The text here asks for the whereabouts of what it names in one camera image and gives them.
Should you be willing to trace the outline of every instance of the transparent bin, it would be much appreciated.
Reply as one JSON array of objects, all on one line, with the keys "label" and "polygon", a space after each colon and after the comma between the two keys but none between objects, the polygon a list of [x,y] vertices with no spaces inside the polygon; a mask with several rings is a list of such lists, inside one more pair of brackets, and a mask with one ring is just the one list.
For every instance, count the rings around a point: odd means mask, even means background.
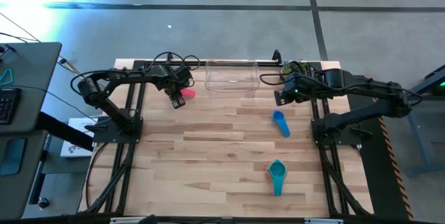
[{"label": "transparent bin", "polygon": [[210,97],[254,97],[259,88],[258,63],[207,61],[205,86]]}]

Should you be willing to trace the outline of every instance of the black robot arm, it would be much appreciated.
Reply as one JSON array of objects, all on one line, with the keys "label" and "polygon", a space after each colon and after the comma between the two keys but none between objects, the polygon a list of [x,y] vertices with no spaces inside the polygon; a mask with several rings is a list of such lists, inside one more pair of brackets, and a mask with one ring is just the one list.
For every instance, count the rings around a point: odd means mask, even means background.
[{"label": "black robot arm", "polygon": [[349,124],[380,116],[402,118],[411,111],[411,104],[400,84],[374,81],[371,78],[352,75],[341,69],[329,69],[309,77],[301,72],[286,76],[283,90],[275,91],[278,106],[291,102],[306,102],[311,99],[332,99],[347,94],[378,98],[374,104],[347,113],[329,113],[322,119],[314,119],[314,138],[330,136]]},{"label": "black robot arm", "polygon": [[[108,97],[122,84],[153,83],[158,90],[164,90],[175,109],[186,104],[181,89],[190,86],[192,79],[189,67],[182,64],[176,69],[170,66],[153,65],[149,69],[140,70],[107,70],[94,72],[82,79],[77,87],[85,103],[101,109],[123,131],[131,131],[134,124],[129,112],[119,109]],[[105,88],[101,88],[97,81],[109,81]]]}]

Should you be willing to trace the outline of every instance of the mounting plate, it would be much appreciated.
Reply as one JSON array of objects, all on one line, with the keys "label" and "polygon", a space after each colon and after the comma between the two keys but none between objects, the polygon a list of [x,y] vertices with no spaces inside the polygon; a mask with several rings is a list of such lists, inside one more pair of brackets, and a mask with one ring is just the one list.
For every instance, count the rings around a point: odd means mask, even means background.
[{"label": "mounting plate", "polygon": [[112,120],[108,120],[109,117],[99,117],[99,124],[97,127],[104,127],[103,130],[98,129],[95,131],[95,137],[92,139],[96,143],[138,143],[140,133],[142,131],[142,124],[144,119],[142,117],[134,118],[135,129],[132,133],[126,134],[116,126]]},{"label": "mounting plate", "polygon": [[329,137],[323,133],[323,119],[312,119],[311,128],[315,145],[329,146],[334,143],[337,145],[361,145],[373,137],[371,132],[353,125],[348,125],[343,130],[336,131]]}]

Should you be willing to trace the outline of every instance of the wooden table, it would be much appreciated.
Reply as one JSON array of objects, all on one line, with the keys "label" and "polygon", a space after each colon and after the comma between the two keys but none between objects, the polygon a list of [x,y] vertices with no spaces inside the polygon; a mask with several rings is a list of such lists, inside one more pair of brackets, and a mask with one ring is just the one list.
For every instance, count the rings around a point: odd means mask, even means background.
[{"label": "wooden table", "polygon": [[[133,61],[117,59],[115,67],[131,68]],[[323,69],[340,67],[336,61],[321,64]],[[277,68],[261,67],[260,72],[277,72]],[[143,133],[136,146],[124,214],[329,216],[320,157],[312,144],[310,103],[280,107],[291,130],[291,136],[284,138],[272,121],[272,112],[277,109],[273,95],[276,86],[261,83],[254,98],[215,99],[204,87],[204,67],[193,71],[193,77],[197,96],[177,110],[163,91],[151,84],[146,87]],[[111,99],[123,108],[127,91],[128,86],[120,86]],[[336,113],[349,111],[347,97],[330,100],[330,109]],[[90,201],[110,179],[115,149],[116,145],[108,145],[91,171]],[[339,157],[344,182],[363,207],[372,212],[358,151],[340,146]],[[273,196],[266,173],[266,166],[274,159],[281,159],[288,170],[280,197]],[[332,188],[340,209],[337,188]]]}]

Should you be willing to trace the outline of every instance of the concrete floor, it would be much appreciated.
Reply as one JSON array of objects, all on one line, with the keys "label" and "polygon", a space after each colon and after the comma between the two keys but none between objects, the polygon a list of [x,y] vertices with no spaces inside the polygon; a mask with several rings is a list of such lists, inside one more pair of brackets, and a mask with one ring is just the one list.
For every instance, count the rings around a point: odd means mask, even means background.
[{"label": "concrete floor", "polygon": [[[63,43],[62,55],[81,72],[110,68],[116,58],[152,58],[161,51],[195,54],[200,58],[269,59],[274,49],[285,58],[320,60],[310,11],[221,10],[70,10],[45,9],[42,2],[74,1],[130,4],[217,4],[310,6],[309,0],[0,0],[0,12],[42,41]],[[443,7],[444,0],[317,0],[319,6]],[[321,28],[330,61],[341,61],[353,74],[397,81],[409,88],[444,64],[445,13],[320,13]],[[0,18],[1,31],[26,37]],[[1,42],[11,39],[0,38]],[[57,67],[50,91],[89,115],[86,106],[68,86],[73,75]],[[45,112],[60,120],[80,115],[53,97]],[[394,152],[412,206],[419,221],[443,223],[445,173],[408,178],[405,171],[417,166],[419,152],[406,119],[386,119]],[[74,213],[82,179],[54,175],[45,183],[45,197],[53,207],[25,216]],[[51,192],[50,185],[65,180],[66,190]]]}]

